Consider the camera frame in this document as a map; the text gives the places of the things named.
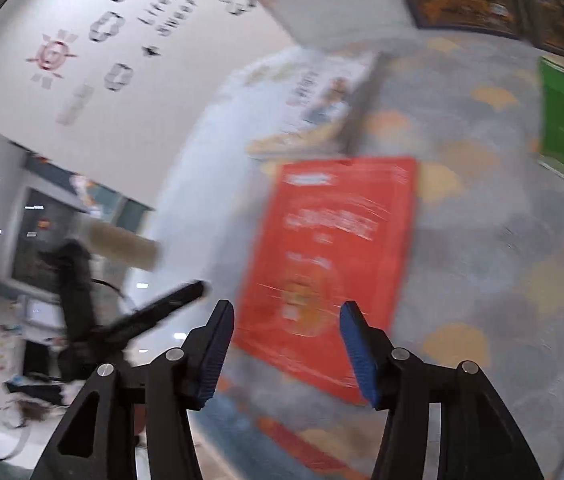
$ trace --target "red sun drawing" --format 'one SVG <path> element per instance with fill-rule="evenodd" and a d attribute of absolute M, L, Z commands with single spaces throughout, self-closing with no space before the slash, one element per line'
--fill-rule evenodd
<path fill-rule="evenodd" d="M 27 58 L 29 63 L 37 63 L 38 67 L 46 72 L 50 72 L 54 77 L 62 79 L 62 76 L 56 72 L 65 62 L 68 57 L 77 57 L 71 54 L 69 44 L 77 40 L 76 34 L 69 34 L 66 30 L 57 31 L 57 39 L 51 40 L 46 34 L 42 35 L 42 39 L 46 41 L 38 49 L 38 54 L 35 57 Z M 31 81 L 42 80 L 42 88 L 49 90 L 53 78 L 44 73 L 36 73 L 31 78 Z"/>

